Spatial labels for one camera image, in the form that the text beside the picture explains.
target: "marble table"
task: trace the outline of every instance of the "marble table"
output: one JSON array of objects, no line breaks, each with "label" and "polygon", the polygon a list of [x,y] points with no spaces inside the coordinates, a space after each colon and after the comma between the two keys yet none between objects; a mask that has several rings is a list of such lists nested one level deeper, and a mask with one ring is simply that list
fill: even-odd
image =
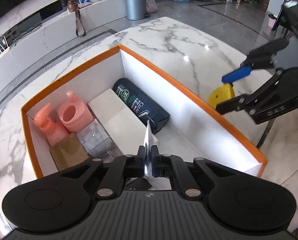
[{"label": "marble table", "polygon": [[[25,145],[21,107],[53,81],[118,44],[151,61],[203,100],[221,85],[222,75],[237,68],[246,58],[202,31],[163,17],[96,42],[39,76],[0,110],[0,237],[11,230],[1,210],[3,197],[13,187],[36,179]],[[255,71],[234,84],[235,92],[237,95],[252,93],[270,76],[265,70]],[[243,111],[226,117],[254,143],[258,142],[266,125],[256,126]]]}]

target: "silver trash can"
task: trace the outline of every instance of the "silver trash can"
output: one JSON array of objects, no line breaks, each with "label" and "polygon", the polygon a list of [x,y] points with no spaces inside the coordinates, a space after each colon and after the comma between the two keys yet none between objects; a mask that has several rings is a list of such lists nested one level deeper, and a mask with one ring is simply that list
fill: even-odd
[{"label": "silver trash can", "polygon": [[147,13],[146,0],[125,0],[125,9],[127,11],[127,19],[144,19]]}]

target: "orange pump head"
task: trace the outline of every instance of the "orange pump head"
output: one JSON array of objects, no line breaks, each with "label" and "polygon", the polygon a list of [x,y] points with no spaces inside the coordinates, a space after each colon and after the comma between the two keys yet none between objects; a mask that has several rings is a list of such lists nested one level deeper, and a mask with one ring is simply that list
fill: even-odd
[{"label": "orange pump head", "polygon": [[48,103],[34,116],[34,124],[40,128],[45,134],[54,133],[56,126],[55,123],[47,117],[51,109],[51,104]]}]

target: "pink pump bottle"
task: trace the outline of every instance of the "pink pump bottle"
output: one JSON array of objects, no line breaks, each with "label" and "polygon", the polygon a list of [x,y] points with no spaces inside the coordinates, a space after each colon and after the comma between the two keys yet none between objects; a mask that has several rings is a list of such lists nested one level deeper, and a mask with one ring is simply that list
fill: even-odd
[{"label": "pink pump bottle", "polygon": [[47,117],[50,109],[51,104],[48,103],[39,112],[37,112],[34,117],[34,124],[45,133],[47,141],[49,142],[50,146],[53,147],[66,138],[69,133],[62,123],[53,122],[49,117]]},{"label": "pink pump bottle", "polygon": [[93,121],[93,116],[73,91],[68,91],[67,96],[68,99],[58,110],[60,120],[70,132],[80,132]]}]

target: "pink plastic holder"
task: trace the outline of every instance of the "pink plastic holder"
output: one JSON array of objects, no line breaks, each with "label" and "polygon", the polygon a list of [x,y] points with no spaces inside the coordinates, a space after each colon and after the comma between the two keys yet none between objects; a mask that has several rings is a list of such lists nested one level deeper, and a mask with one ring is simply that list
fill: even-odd
[{"label": "pink plastic holder", "polygon": [[86,104],[73,91],[67,92],[68,99],[58,110],[61,122],[70,132],[79,132],[93,121]]}]

